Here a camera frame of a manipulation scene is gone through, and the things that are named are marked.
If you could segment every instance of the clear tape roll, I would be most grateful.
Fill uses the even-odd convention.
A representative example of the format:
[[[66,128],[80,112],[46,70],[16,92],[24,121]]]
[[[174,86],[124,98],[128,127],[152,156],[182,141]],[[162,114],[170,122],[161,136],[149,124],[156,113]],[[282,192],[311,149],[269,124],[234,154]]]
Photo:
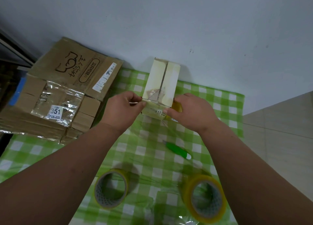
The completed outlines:
[[[124,185],[125,185],[125,190],[124,193],[122,195],[122,197],[118,198],[118,199],[112,199],[112,198],[108,198],[105,196],[105,194],[103,193],[103,188],[104,188],[104,181],[105,178],[111,174],[117,174],[119,175],[123,181],[124,181]],[[123,202],[123,200],[125,199],[127,193],[128,193],[128,184],[129,184],[129,179],[127,176],[127,172],[120,170],[120,169],[111,169],[108,172],[104,173],[103,175],[101,175],[98,180],[96,181],[95,184],[95,190],[94,190],[94,194],[95,194],[95,199],[97,201],[97,203],[103,207],[104,209],[112,209],[117,207],[118,205],[120,205],[120,203]]]
[[[194,200],[195,189],[200,185],[208,184],[211,194],[210,202],[205,207],[197,206]],[[215,223],[220,220],[226,210],[226,198],[220,183],[211,176],[195,174],[184,183],[182,199],[191,215],[202,223]]]

